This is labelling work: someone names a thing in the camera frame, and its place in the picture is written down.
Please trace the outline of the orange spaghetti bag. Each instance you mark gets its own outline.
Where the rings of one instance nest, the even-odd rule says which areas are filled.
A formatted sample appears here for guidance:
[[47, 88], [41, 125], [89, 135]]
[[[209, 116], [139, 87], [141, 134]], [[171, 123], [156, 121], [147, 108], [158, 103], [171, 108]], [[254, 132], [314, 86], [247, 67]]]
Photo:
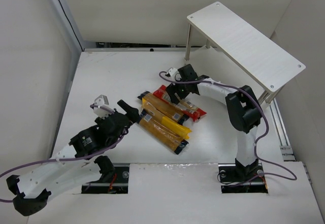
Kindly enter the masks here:
[[159, 112], [161, 112], [162, 114], [169, 117], [180, 125], [183, 125], [183, 123], [189, 119], [189, 116], [184, 114], [180, 109], [177, 109], [172, 105], [162, 101], [149, 91], [141, 93], [139, 96], [137, 96], [137, 98], [149, 102]]
[[160, 124], [145, 109], [140, 114], [138, 124], [177, 155], [188, 145], [185, 139]]

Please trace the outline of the yellow pasta bag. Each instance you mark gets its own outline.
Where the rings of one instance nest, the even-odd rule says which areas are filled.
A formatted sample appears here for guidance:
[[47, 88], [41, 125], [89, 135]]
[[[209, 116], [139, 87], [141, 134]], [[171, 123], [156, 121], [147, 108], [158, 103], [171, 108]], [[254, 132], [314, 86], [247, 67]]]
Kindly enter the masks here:
[[190, 138], [188, 135], [189, 133], [191, 133], [190, 128], [176, 123], [175, 121], [173, 121], [172, 119], [170, 119], [169, 117], [165, 116], [157, 109], [155, 109], [154, 106], [149, 102], [145, 100], [141, 100], [141, 101], [142, 101], [142, 108], [145, 109], [146, 112], [148, 112], [151, 116], [153, 116], [156, 121], [158, 121], [166, 128], [170, 129], [171, 131], [173, 131], [183, 139], [188, 140]]

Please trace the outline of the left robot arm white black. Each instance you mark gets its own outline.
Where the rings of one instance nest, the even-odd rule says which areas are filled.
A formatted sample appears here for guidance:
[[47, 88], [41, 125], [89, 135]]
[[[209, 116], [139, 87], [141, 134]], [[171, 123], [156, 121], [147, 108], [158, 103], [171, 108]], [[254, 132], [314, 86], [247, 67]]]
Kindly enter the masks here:
[[139, 110], [125, 101], [117, 103], [125, 112], [111, 109], [106, 102], [91, 105], [97, 115], [95, 124], [73, 136], [68, 145], [50, 159], [26, 164], [37, 165], [24, 175], [6, 179], [14, 194], [15, 210], [31, 216], [42, 210], [49, 201], [79, 185], [93, 181], [108, 181], [115, 168], [104, 154], [113, 149], [139, 120]]

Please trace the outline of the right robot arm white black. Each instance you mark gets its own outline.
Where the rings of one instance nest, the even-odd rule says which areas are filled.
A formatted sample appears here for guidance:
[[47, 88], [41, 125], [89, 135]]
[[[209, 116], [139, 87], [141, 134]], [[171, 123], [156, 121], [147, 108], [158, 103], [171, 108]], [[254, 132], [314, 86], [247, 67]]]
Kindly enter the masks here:
[[193, 93], [226, 106], [230, 123], [237, 132], [235, 176], [230, 182], [250, 179], [258, 168], [256, 134], [262, 118], [260, 105], [251, 87], [244, 85], [238, 88], [215, 81], [206, 75], [198, 76], [190, 64], [159, 73], [160, 76], [162, 74], [170, 82], [166, 92], [172, 103], [178, 104]]

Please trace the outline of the red pasta bag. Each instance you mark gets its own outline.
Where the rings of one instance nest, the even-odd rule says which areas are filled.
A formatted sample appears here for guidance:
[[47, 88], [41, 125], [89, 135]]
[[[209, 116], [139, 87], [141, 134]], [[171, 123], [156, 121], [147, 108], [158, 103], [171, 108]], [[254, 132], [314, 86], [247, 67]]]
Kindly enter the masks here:
[[207, 113], [203, 111], [201, 108], [193, 104], [187, 99], [182, 99], [178, 104], [175, 104], [171, 101], [170, 96], [166, 92], [166, 86], [161, 85], [154, 93], [154, 96], [159, 98], [160, 100], [164, 101], [165, 103], [179, 109], [184, 114], [189, 116], [193, 122], [199, 120], [202, 116], [206, 115]]

